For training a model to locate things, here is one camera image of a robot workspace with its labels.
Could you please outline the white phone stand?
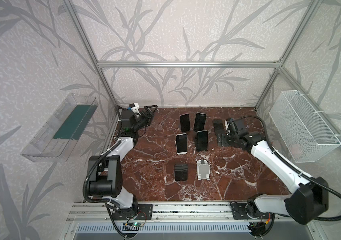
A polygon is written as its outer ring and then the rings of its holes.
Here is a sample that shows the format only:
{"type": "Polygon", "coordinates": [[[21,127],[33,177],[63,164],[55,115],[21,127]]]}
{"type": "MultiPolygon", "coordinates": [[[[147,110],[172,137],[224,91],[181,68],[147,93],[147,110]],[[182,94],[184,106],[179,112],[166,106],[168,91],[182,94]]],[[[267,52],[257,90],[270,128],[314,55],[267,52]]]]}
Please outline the white phone stand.
{"type": "Polygon", "coordinates": [[[206,160],[197,160],[196,161],[197,166],[197,179],[199,181],[201,180],[210,180],[210,165],[208,161],[206,160]]]}

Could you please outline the black phone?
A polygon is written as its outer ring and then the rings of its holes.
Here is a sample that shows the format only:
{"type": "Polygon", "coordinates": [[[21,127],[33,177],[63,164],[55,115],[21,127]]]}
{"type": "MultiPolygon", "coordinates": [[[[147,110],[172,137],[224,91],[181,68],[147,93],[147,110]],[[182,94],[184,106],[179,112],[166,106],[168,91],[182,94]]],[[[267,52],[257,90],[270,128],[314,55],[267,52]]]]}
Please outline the black phone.
{"type": "Polygon", "coordinates": [[[175,164],[174,165],[174,179],[176,182],[187,181],[188,165],[187,164],[175,164]]]}
{"type": "Polygon", "coordinates": [[[182,133],[186,133],[190,130],[189,114],[183,114],[179,116],[180,130],[182,133]]]}
{"type": "Polygon", "coordinates": [[[214,133],[216,136],[226,134],[226,130],[223,125],[223,121],[221,119],[213,119],[212,123],[213,123],[214,133]]]}
{"type": "Polygon", "coordinates": [[[198,131],[195,141],[196,150],[198,152],[207,151],[208,148],[208,131],[198,131]]]}
{"type": "Polygon", "coordinates": [[[195,114],[195,120],[193,125],[193,130],[195,132],[203,131],[205,126],[207,115],[204,113],[196,113],[195,114]]]}

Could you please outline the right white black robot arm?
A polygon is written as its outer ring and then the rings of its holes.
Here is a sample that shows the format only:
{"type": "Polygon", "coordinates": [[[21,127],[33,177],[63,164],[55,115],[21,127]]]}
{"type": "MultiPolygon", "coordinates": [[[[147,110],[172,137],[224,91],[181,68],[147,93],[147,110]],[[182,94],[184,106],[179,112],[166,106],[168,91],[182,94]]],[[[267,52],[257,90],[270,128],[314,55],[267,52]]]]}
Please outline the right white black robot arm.
{"type": "Polygon", "coordinates": [[[305,225],[329,207],[328,191],[303,177],[277,150],[271,149],[266,137],[249,132],[242,119],[213,120],[220,147],[242,149],[264,163],[288,188],[288,195],[258,194],[247,200],[245,212],[257,219],[263,213],[286,215],[305,225]]]}

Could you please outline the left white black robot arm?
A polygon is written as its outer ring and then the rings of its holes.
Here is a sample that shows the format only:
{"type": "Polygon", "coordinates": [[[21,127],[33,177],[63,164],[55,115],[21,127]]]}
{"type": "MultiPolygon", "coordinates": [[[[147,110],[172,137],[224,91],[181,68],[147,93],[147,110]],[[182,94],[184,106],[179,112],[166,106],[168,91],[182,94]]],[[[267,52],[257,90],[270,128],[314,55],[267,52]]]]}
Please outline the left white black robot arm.
{"type": "Polygon", "coordinates": [[[136,146],[139,130],[151,125],[157,108],[157,105],[150,105],[139,111],[135,104],[119,107],[120,128],[115,143],[101,155],[89,158],[82,188],[86,202],[105,203],[109,211],[125,218],[139,213],[136,196],[123,187],[121,160],[136,146]]]}

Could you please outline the white framed phone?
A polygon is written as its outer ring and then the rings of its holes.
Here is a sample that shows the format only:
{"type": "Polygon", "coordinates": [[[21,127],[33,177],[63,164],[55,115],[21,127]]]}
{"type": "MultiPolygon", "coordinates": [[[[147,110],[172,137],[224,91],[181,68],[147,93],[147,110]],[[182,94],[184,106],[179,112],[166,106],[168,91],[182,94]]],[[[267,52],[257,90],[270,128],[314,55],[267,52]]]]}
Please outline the white framed phone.
{"type": "Polygon", "coordinates": [[[187,140],[188,140],[187,134],[179,134],[175,136],[176,153],[178,155],[184,155],[187,153],[188,150],[187,140]]]}

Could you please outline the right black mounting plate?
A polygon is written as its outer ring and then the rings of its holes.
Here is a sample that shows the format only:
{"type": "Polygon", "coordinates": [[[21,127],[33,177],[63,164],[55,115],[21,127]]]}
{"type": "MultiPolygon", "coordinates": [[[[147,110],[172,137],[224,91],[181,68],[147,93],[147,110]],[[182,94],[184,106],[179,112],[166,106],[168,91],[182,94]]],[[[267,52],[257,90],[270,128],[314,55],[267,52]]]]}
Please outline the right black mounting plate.
{"type": "Polygon", "coordinates": [[[230,202],[229,204],[234,220],[270,221],[271,213],[263,213],[254,204],[230,202]]]}

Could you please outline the black mounting plate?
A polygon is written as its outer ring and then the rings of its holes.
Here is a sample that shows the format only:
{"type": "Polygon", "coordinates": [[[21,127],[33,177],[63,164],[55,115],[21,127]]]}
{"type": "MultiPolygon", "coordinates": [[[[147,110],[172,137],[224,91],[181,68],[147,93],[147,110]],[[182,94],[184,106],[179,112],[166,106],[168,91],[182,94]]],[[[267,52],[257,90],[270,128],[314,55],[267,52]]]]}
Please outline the black mounting plate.
{"type": "Polygon", "coordinates": [[[234,220],[270,221],[271,213],[263,213],[254,204],[230,202],[229,204],[234,220]]]}
{"type": "Polygon", "coordinates": [[[153,204],[138,204],[137,209],[120,209],[113,210],[112,217],[114,220],[151,220],[153,215],[153,204]]]}

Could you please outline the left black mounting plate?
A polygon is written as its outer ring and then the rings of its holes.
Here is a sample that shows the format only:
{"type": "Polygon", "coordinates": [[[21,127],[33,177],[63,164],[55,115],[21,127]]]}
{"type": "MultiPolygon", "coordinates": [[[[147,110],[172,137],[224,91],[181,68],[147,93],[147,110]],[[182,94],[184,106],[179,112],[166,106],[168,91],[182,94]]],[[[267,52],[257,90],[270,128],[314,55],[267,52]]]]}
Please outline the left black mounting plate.
{"type": "Polygon", "coordinates": [[[153,204],[138,204],[137,209],[120,209],[113,210],[112,217],[114,220],[151,220],[153,215],[153,204]]]}

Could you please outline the green circuit board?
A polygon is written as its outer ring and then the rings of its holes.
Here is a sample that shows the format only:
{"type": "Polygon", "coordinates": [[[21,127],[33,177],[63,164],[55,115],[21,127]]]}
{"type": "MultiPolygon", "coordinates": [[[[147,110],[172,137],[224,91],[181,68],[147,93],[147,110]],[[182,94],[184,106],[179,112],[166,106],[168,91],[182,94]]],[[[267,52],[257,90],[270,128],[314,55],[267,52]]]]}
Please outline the green circuit board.
{"type": "Polygon", "coordinates": [[[125,223],[124,229],[126,231],[138,231],[139,228],[143,228],[145,226],[145,222],[133,222],[133,223],[125,223]]]}

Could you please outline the clear plastic wall bin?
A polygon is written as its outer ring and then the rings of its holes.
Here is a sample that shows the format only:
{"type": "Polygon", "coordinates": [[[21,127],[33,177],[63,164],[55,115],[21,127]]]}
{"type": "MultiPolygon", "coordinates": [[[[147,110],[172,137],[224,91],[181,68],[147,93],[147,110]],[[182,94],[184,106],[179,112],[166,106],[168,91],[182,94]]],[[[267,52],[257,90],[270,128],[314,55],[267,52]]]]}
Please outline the clear plastic wall bin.
{"type": "Polygon", "coordinates": [[[68,94],[21,156],[35,163],[66,162],[98,106],[96,97],[68,94]]]}

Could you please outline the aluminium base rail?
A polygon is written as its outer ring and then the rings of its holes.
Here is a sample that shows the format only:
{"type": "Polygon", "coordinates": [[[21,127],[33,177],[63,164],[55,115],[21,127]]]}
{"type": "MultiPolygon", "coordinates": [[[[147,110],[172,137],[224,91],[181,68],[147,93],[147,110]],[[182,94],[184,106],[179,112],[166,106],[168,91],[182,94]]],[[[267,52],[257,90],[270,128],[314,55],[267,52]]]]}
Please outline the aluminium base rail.
{"type": "MultiPolygon", "coordinates": [[[[181,222],[254,222],[234,220],[229,201],[202,202],[141,202],[153,204],[151,220],[139,222],[149,223],[181,223],[181,222]]],[[[66,223],[109,223],[110,217],[104,203],[74,203],[66,219],[66,223]]]]}

